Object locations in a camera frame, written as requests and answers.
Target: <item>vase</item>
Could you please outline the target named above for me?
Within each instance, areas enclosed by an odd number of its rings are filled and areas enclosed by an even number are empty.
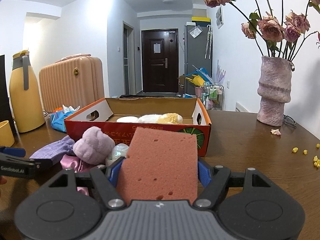
[[[261,96],[257,119],[281,126],[284,104],[291,101],[292,63],[280,57],[262,57],[258,94]]]

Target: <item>pink suitcase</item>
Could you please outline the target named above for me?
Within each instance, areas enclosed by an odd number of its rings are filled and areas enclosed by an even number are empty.
[[[45,111],[85,107],[104,98],[102,62],[90,55],[64,58],[40,70],[39,84]]]

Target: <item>door handle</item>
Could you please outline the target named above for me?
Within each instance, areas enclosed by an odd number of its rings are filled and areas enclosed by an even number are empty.
[[[165,59],[165,61],[163,63],[165,63],[165,68],[168,68],[168,59],[167,58]]]

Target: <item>refrigerator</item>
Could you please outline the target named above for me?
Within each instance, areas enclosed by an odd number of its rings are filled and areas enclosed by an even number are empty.
[[[209,75],[212,75],[212,50],[209,59],[209,49],[207,58],[205,59],[205,48],[207,45],[207,37],[209,27],[201,27],[202,32],[197,37],[192,37],[189,31],[193,30],[194,26],[185,26],[184,29],[184,73],[185,76],[192,73],[196,69],[203,67],[207,70]],[[184,83],[185,94],[195,95],[195,88],[193,84],[185,79]]]

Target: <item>brown tabletop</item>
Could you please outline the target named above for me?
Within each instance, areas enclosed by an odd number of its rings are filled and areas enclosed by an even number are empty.
[[[263,172],[303,206],[306,222],[298,239],[319,239],[320,170],[313,166],[314,156],[320,157],[316,148],[319,140],[300,125],[294,129],[284,124],[280,128],[281,137],[272,135],[270,126],[256,120],[257,114],[212,110],[209,115],[212,131],[205,160],[211,165],[227,166],[232,171],[244,172],[246,168],[254,167]],[[30,156],[64,136],[47,124],[20,135],[15,146],[25,148],[27,156]],[[294,147],[299,148],[295,154],[292,153]],[[305,149],[308,150],[307,155],[302,153]],[[0,219],[12,219],[17,205],[59,169],[56,165],[36,181],[8,178],[8,183],[0,188]],[[229,195],[240,190],[230,189]],[[7,240],[20,239],[11,221],[0,221],[0,233]]]

